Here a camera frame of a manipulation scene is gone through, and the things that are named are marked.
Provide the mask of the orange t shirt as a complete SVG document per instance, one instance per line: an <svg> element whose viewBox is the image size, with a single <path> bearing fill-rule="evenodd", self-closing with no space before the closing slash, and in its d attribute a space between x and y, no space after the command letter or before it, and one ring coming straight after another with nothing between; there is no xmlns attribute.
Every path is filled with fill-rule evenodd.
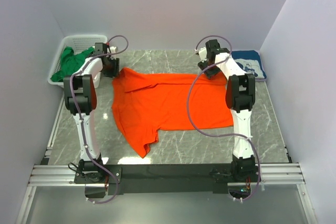
<svg viewBox="0 0 336 224"><path fill-rule="evenodd" d="M138 73L123 68L112 81L115 124L133 150L145 157L158 131L233 126L225 103L226 78L190 73Z"/></svg>

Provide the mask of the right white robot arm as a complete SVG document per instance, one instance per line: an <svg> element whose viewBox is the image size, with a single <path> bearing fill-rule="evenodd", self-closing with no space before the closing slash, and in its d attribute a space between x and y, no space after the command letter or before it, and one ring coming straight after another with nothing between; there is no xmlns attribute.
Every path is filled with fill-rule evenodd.
<svg viewBox="0 0 336 224"><path fill-rule="evenodd" d="M230 109L234 127L233 161L230 174L236 181L245 181L257 172L255 152L251 140L251 112L255 104L255 76L244 71L231 56L227 48L222 48L216 39L205 43L196 54L201 61L198 67L210 79L223 73L226 80L226 106Z"/></svg>

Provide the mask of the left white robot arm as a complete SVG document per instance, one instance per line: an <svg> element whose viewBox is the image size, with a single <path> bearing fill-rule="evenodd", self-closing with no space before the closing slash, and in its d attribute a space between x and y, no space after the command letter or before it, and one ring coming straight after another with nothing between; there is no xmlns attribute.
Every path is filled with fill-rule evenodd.
<svg viewBox="0 0 336 224"><path fill-rule="evenodd" d="M118 176L104 166L94 127L94 111L97 108L94 78L107 67L115 77L119 71L119 59L113 58L107 42L97 42L93 52L73 74L64 77L64 102L75 120L80 144L80 160L76 169L76 182L117 184Z"/></svg>

